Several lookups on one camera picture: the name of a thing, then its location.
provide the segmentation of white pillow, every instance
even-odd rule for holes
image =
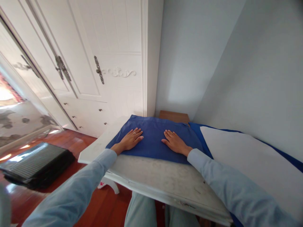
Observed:
[[[303,173],[270,146],[250,135],[202,126],[214,160],[246,175],[298,221],[303,217]]]

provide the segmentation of black suitcase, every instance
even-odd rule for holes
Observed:
[[[75,160],[64,148],[40,143],[0,164],[5,179],[29,189],[45,189]]]

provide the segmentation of decorative carving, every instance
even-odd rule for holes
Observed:
[[[122,72],[122,69],[120,67],[116,67],[115,69],[108,69],[106,70],[102,70],[102,74],[106,74],[109,73],[110,75],[112,75],[113,77],[129,77],[130,75],[135,76],[137,73],[136,71],[132,70],[132,71],[128,71],[126,70],[125,73]]]

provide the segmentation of white wooden table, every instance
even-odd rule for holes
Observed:
[[[129,117],[121,117],[108,127],[80,153],[78,162],[92,162],[128,119]],[[102,181],[113,187],[116,193],[118,191],[112,181],[216,223],[226,226],[232,223],[224,204],[205,183],[201,174],[190,165],[121,154]]]

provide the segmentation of light blue shirt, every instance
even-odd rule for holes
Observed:
[[[93,191],[117,154],[105,149],[92,163],[46,197],[23,226],[73,226],[85,212]],[[193,149],[187,160],[244,226],[300,226],[262,188],[230,166]]]

